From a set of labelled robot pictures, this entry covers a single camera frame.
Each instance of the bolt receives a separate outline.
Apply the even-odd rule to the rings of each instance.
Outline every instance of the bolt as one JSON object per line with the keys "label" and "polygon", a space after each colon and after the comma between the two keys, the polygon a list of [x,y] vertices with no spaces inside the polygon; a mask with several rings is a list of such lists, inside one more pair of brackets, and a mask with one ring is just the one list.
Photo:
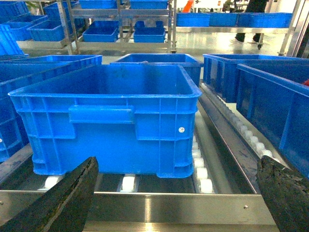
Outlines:
{"label": "bolt", "polygon": [[179,131],[180,133],[184,133],[184,127],[179,127],[178,131]]}

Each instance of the crate handle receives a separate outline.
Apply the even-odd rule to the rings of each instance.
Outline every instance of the crate handle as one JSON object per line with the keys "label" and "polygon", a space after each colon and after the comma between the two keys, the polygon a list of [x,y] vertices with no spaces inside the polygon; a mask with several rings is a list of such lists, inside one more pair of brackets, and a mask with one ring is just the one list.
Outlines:
{"label": "crate handle", "polygon": [[71,123],[134,124],[133,106],[75,105],[69,108]]}

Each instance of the red object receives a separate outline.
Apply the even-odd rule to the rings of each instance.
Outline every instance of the red object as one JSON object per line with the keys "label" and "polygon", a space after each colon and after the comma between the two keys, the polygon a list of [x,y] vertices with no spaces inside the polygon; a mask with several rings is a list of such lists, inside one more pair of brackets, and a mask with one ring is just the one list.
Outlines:
{"label": "red object", "polygon": [[309,79],[308,79],[307,81],[305,81],[305,82],[303,83],[303,85],[306,85],[306,86],[309,87]]}
{"label": "red object", "polygon": [[193,5],[193,0],[189,0],[183,9],[183,13],[189,13],[192,5]]}

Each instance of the person's leg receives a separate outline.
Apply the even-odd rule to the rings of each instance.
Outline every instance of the person's leg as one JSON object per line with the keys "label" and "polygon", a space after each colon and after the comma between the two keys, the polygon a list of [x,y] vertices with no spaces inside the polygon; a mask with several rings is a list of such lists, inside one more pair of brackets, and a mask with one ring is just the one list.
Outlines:
{"label": "person's leg", "polygon": [[258,43],[260,41],[260,37],[261,37],[261,34],[255,34],[253,36],[253,40]]}
{"label": "person's leg", "polygon": [[235,39],[237,39],[239,42],[244,42],[245,41],[245,33],[237,33],[235,36]]}

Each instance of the empty blue bin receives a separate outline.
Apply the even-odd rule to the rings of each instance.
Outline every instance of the empty blue bin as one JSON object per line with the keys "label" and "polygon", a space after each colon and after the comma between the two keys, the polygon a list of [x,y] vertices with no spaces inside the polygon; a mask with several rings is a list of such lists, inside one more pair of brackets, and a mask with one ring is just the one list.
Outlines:
{"label": "empty blue bin", "polygon": [[32,25],[35,25],[35,24],[41,23],[46,20],[47,20],[46,15],[24,15],[14,20],[11,20],[10,22],[24,22],[24,23],[31,23]]}
{"label": "empty blue bin", "polygon": [[11,60],[11,63],[59,63],[69,64],[72,70],[102,64],[102,55],[50,55]]}
{"label": "empty blue bin", "polygon": [[25,127],[8,92],[72,70],[63,64],[0,63],[0,162],[28,143]]}
{"label": "empty blue bin", "polygon": [[166,9],[168,0],[131,0],[131,9]]}
{"label": "empty blue bin", "polygon": [[199,86],[203,63],[188,54],[128,54],[115,61],[115,64],[168,64],[183,66],[194,83]]}
{"label": "empty blue bin", "polygon": [[270,60],[302,60],[301,62],[306,62],[306,59],[266,55],[204,55],[203,80],[226,102],[236,102],[239,83],[237,64],[266,63]]}
{"label": "empty blue bin", "polygon": [[236,13],[211,13],[210,15],[210,27],[234,27],[238,18]]}
{"label": "empty blue bin", "polygon": [[27,29],[35,41],[61,41],[64,32],[61,22],[44,21]]}
{"label": "empty blue bin", "polygon": [[0,55],[23,55],[24,52],[16,43],[10,26],[0,25]]}
{"label": "empty blue bin", "polygon": [[117,28],[88,28],[83,33],[85,42],[116,42],[118,40]]}
{"label": "empty blue bin", "polygon": [[29,13],[25,2],[21,1],[0,1],[1,16],[18,16]]}
{"label": "empty blue bin", "polygon": [[181,66],[94,66],[9,95],[37,174],[64,174],[89,156],[102,173],[185,178],[193,172],[201,92]]}
{"label": "empty blue bin", "polygon": [[178,27],[209,27],[211,14],[177,13]]}
{"label": "empty blue bin", "polygon": [[25,22],[7,22],[5,25],[10,26],[11,33],[16,40],[24,41],[31,39],[31,34],[27,29],[31,27],[31,23]]}
{"label": "empty blue bin", "polygon": [[[72,8],[74,8],[77,4],[78,4],[78,1],[71,1]],[[66,1],[63,2],[63,7],[66,12],[67,20],[70,21],[68,4]],[[48,15],[48,20],[60,21],[60,14],[59,14],[57,2],[50,4],[49,6],[45,6],[44,10],[46,14]]]}
{"label": "empty blue bin", "polygon": [[165,28],[136,29],[133,39],[135,43],[164,43]]}
{"label": "empty blue bin", "polygon": [[239,14],[238,27],[244,28],[288,28],[290,13],[243,13]]}
{"label": "empty blue bin", "polygon": [[82,9],[116,9],[116,0],[80,0]]}
{"label": "empty blue bin", "polygon": [[309,65],[238,65],[237,110],[309,177]]}

